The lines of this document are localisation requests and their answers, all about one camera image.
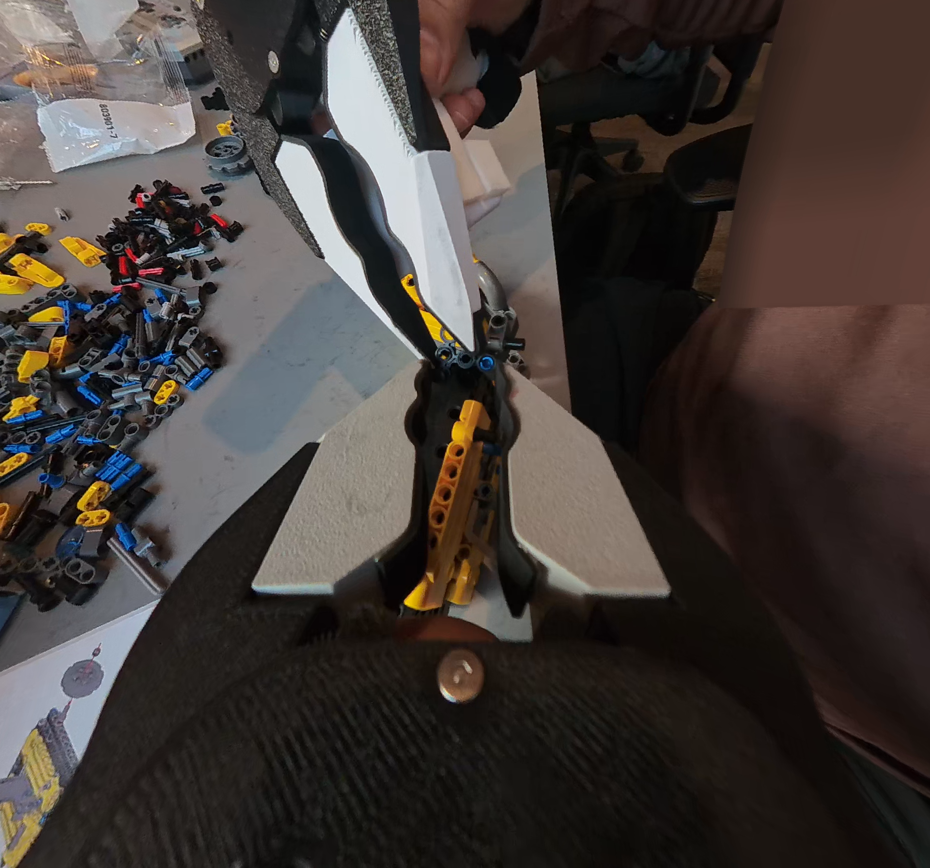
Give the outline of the grey motor block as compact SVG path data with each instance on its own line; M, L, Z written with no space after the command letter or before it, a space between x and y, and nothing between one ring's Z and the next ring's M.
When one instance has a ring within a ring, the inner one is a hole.
M196 88L214 80L213 67L202 46L176 48L175 54L186 87Z

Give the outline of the black backpack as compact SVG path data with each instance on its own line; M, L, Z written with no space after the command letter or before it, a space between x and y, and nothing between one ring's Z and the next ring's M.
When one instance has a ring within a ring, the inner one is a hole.
M658 81L679 77L687 70L690 57L690 47L667 50L653 40L632 60L617 56L616 65L626 76Z

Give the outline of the person's brown sweater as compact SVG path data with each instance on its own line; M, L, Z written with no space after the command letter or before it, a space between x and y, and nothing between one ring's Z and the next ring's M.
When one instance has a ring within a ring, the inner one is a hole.
M832 733L928 795L928 304L713 304L639 455L761 595Z

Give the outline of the grey desk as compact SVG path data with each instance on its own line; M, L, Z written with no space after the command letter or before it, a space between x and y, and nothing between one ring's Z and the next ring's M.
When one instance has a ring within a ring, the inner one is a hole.
M517 107L493 143L513 191L471 230L475 254L496 273L515 308L532 381L571 408L557 285L537 79L523 77ZM188 190L208 182L203 145L220 120L192 95L197 133L155 155L49 172L33 107L6 113L22 143L2 144L2 175L54 179L2 193L2 230L48 223L54 235L94 240L122 216L134 185L168 179ZM142 444L155 471L144 523L176 576L200 546L304 444L316 441L412 363L411 354L327 265L316 258L254 174L226 185L220 214L245 232L217 250L222 269L204 324L224 365Z

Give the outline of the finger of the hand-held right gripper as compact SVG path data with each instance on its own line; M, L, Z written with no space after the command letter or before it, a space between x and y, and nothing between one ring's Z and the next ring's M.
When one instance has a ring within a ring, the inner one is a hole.
M348 151L320 136L285 136L274 165L327 265L418 359L430 361L431 335L402 285Z
M389 231L413 264L421 301L473 353L477 276L456 162L408 141L361 26L343 10L326 45L325 103L337 136L366 164Z

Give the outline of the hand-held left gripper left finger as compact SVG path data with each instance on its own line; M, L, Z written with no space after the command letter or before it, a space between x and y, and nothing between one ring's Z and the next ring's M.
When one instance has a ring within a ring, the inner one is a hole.
M253 578L257 595L397 603L403 551L419 534L427 372L406 367L321 438Z

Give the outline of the pile of blue grey brick parts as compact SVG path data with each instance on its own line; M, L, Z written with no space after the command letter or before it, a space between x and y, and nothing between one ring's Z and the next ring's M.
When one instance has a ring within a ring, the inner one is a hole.
M118 565L164 592L142 447L223 363L201 327L215 290L63 282L2 312L2 597L82 606Z

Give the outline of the black connector with blue pin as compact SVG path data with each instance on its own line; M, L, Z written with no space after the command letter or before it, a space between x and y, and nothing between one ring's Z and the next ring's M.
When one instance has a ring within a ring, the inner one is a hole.
M436 346L435 360L444 373L478 371L489 374L498 364L495 355L487 352L470 352L455 341L444 341Z

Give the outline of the yellow black brick vehicle model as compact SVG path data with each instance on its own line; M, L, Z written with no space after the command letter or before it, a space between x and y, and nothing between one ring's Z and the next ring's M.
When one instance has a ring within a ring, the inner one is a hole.
M498 359L489 374L444 373L438 368L426 412L427 441L433 445L426 464L426 559L416 586L403 599L402 617L446 615L454 606L471 604L482 569L496 559L498 494L502 443L496 414L496 369L508 364L528 375L526 342L499 278L477 256L481 307L479 343L474 352ZM413 275L403 287L416 303L437 346L459 341L429 312Z

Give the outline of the open instruction booklet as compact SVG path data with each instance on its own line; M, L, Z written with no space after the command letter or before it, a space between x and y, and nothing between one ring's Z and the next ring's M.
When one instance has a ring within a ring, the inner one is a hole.
M16 867L73 781L156 602L1 674L1 865Z

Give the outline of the pile of black red pins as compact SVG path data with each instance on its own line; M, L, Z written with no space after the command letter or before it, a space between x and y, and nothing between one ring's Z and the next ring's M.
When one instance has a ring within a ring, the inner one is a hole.
M135 186L129 209L97 236L114 293L201 282L222 266L218 247L233 244L245 226L221 212L222 185L189 192L167 179Z

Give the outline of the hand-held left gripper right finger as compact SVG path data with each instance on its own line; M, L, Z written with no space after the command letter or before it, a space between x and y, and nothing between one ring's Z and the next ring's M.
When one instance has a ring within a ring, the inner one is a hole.
M517 640L545 618L659 605L671 586L605 444L512 366L498 370L498 578Z

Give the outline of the cluster of yellow curved panels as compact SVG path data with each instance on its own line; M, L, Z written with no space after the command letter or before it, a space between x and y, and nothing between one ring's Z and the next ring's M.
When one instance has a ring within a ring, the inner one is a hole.
M18 234L1 233L1 295L20 296L34 288L56 289L65 283L63 274L50 267L43 257L49 251L46 239L52 235L44 223L28 223ZM83 267L102 264L104 251L79 237L66 236L60 245Z

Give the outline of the small white label bag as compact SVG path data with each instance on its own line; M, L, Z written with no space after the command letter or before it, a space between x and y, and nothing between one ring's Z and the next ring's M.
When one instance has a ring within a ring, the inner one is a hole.
M190 103L175 106L82 98L36 109L50 168L55 173L125 156L153 155L196 133Z

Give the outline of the crumpled clear plastic bag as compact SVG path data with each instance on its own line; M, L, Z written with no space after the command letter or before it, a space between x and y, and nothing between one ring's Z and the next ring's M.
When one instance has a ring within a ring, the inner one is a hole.
M165 0L1 0L2 101L188 102L184 55L201 47L188 15Z

